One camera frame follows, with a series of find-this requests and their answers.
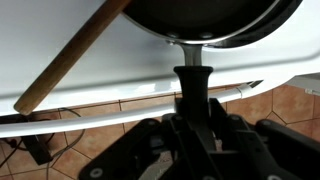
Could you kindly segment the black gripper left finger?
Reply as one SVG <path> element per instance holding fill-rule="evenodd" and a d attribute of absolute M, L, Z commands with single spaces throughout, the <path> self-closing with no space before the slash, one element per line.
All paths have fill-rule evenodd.
<path fill-rule="evenodd" d="M 161 122 L 147 118 L 85 165 L 78 180 L 138 180 L 163 152 L 173 163 L 158 180 L 191 180 L 191 173 L 181 152 L 177 129 L 185 104 L 175 99 L 176 112 L 164 115 Z"/>

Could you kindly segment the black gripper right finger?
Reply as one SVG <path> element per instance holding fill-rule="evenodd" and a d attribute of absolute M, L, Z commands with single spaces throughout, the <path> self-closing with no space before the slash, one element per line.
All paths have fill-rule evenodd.
<path fill-rule="evenodd" d="M 269 119 L 255 125 L 209 99 L 211 122 L 222 149 L 242 155 L 252 180 L 320 180 L 320 143 Z"/>

